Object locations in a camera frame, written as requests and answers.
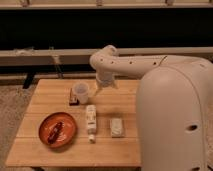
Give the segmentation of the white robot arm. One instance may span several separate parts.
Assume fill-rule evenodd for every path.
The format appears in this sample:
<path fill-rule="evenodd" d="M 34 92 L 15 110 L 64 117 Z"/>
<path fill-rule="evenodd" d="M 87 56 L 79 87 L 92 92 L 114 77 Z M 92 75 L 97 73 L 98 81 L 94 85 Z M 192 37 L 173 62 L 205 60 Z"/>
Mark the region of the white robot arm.
<path fill-rule="evenodd" d="M 180 55 L 119 57 L 108 45 L 90 57 L 97 85 L 116 73 L 139 79 L 136 92 L 142 171 L 207 171 L 205 115 L 213 104 L 213 63 Z"/>

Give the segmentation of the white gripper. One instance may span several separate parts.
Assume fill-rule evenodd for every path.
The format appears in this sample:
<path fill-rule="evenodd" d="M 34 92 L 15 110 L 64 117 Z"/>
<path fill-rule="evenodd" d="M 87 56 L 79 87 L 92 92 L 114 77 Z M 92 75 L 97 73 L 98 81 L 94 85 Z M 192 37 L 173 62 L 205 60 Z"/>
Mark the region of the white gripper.
<path fill-rule="evenodd" d="M 118 89 L 117 84 L 114 82 L 114 75 L 112 72 L 98 71 L 96 73 L 96 82 L 99 87 L 94 91 L 94 96 L 98 95 L 103 87 L 112 86 L 112 88 Z"/>

